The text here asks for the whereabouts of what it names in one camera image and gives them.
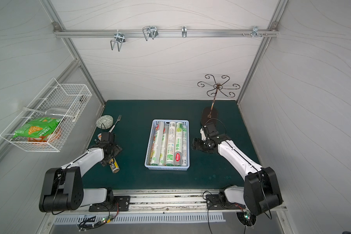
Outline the short yellow wrap roll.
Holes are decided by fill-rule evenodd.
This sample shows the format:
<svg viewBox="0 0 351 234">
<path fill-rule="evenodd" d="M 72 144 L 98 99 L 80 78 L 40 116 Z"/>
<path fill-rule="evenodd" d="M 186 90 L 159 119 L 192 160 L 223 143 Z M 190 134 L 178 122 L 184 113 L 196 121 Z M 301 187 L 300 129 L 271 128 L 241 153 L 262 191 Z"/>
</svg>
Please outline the short yellow wrap roll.
<svg viewBox="0 0 351 234">
<path fill-rule="evenodd" d="M 98 134 L 98 140 L 100 139 L 101 139 L 101 133 Z M 110 166 L 112 173 L 115 174 L 120 171 L 116 158 L 110 160 L 108 165 Z"/>
</svg>

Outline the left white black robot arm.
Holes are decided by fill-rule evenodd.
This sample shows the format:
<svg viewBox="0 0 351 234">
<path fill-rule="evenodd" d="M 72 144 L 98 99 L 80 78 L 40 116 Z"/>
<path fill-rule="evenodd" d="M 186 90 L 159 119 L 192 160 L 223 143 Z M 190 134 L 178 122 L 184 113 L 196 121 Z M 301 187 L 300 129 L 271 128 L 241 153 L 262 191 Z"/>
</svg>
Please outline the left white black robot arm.
<svg viewBox="0 0 351 234">
<path fill-rule="evenodd" d="M 100 140 L 70 163 L 46 171 L 41 191 L 39 210 L 58 214 L 84 206 L 101 205 L 112 209 L 115 198 L 111 188 L 87 189 L 83 176 L 94 166 L 110 166 L 122 148 L 115 143 L 115 135 L 103 132 Z"/>
</svg>

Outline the light blue perforated plastic basket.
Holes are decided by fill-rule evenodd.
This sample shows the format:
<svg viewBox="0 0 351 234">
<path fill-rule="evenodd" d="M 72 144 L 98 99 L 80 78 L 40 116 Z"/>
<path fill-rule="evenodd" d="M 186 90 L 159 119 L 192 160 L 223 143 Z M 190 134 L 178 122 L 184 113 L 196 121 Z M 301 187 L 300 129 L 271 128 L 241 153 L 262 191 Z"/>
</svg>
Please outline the light blue perforated plastic basket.
<svg viewBox="0 0 351 234">
<path fill-rule="evenodd" d="M 153 120 L 145 158 L 150 170 L 187 171 L 190 137 L 187 120 Z"/>
</svg>

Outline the white green long wrap roll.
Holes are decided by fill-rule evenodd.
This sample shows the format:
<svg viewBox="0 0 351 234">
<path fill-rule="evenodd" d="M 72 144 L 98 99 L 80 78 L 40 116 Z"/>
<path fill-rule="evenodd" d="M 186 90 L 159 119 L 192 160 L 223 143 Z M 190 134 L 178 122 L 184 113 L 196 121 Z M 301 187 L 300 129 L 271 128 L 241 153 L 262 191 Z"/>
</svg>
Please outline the white green long wrap roll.
<svg viewBox="0 0 351 234">
<path fill-rule="evenodd" d="M 182 128 L 182 163 L 181 166 L 187 166 L 187 128 Z"/>
</svg>

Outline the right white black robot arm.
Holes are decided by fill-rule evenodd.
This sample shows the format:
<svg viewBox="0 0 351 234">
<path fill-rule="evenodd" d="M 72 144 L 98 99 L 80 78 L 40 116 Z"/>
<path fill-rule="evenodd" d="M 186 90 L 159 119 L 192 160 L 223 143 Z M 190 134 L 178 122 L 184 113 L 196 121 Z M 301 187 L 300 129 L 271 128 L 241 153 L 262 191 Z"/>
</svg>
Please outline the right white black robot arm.
<svg viewBox="0 0 351 234">
<path fill-rule="evenodd" d="M 241 175 L 243 188 L 230 186 L 223 197 L 229 203 L 244 205 L 253 215 L 260 215 L 283 203 L 277 175 L 271 167 L 264 168 L 243 153 L 227 134 L 220 134 L 214 123 L 201 128 L 201 138 L 195 138 L 194 150 L 218 153 Z"/>
</svg>

